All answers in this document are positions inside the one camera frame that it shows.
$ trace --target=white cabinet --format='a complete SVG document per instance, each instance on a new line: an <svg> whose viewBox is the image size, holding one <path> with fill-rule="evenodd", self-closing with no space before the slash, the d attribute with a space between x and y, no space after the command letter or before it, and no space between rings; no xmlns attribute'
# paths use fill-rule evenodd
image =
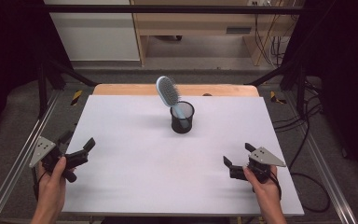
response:
<svg viewBox="0 0 358 224"><path fill-rule="evenodd" d="M128 0L45 0L52 5L129 5ZM50 13L71 61L139 61L130 13Z"/></svg>

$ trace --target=brush bristles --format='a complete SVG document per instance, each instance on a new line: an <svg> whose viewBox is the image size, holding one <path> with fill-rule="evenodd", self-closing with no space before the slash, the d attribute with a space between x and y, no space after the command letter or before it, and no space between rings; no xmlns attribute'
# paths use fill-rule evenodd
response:
<svg viewBox="0 0 358 224"><path fill-rule="evenodd" d="M158 84L158 88L167 105L176 105L180 100L179 91L172 78L162 78Z"/></svg>

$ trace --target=white tabletop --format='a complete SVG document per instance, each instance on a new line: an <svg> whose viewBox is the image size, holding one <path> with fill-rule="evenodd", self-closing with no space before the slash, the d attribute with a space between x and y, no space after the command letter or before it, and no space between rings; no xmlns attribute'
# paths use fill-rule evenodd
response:
<svg viewBox="0 0 358 224"><path fill-rule="evenodd" d="M245 165L248 142L284 161L261 97L184 96L193 128L175 133L159 96L91 95L68 153L93 137L89 162L67 184L63 212L126 216L260 214L251 185L231 179L223 156ZM282 210L304 215L287 168L278 168Z"/></svg>

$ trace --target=gray floor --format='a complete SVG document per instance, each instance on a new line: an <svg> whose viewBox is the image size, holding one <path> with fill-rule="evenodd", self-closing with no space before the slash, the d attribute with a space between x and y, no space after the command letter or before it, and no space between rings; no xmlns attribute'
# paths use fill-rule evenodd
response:
<svg viewBox="0 0 358 224"><path fill-rule="evenodd" d="M154 83L157 77L169 75L178 83L230 83L243 84L266 74L272 66L264 64L253 67L241 38L220 37L186 37L182 42L172 40L169 36L154 37L150 41L148 58L145 67L108 64L105 69L97 69L92 63L80 63L78 71L91 79L103 83ZM68 85L61 92L61 97L53 114L44 128L42 135L57 139L59 135L74 129L87 95L92 88L67 78ZM284 99L291 92L282 92L274 78L258 87L260 95L265 98L271 120L289 119L294 112L289 104L270 101L270 92L275 91L278 99ZM315 85L320 85L317 78L310 78ZM78 104L70 105L77 90L83 90ZM309 99L312 93L307 92ZM7 99L7 107L0 118L0 186L4 182L12 164L17 159L21 148L36 123L38 114L38 91L35 82L31 82L14 90ZM322 151L328 166L331 168L342 192L358 222L358 164L356 161L344 159L341 145L323 114L316 114L310 120L310 131ZM291 161L300 145L303 134L299 128L277 133L283 155L287 162ZM305 146L298 157L294 172L310 175L321 181L320 175L310 156L310 147ZM301 202L311 208L322 208L326 204L324 193L313 182L302 177L293 177ZM25 168L14 187L0 219L29 219L32 216L35 200L32 190L32 177L29 168ZM303 217L289 217L289 223L341 223L337 215L336 204L332 204L324 213L305 210ZM87 217L63 215L61 220L78 223Z"/></svg>

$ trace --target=human arm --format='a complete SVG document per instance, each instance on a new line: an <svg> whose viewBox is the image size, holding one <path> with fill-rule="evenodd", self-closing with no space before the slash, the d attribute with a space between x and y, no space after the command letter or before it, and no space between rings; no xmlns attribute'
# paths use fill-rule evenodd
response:
<svg viewBox="0 0 358 224"><path fill-rule="evenodd" d="M31 224L55 223L65 200L65 178L62 172L65 169L66 158L61 157L51 175L39 164L39 198Z"/></svg>
<svg viewBox="0 0 358 224"><path fill-rule="evenodd" d="M280 193L276 184L271 179L269 179L266 183L261 184L255 177L255 174L247 167L243 168L243 172L255 190L261 215L267 223L286 223L286 219L281 208ZM277 167L271 166L271 172L277 176Z"/></svg>

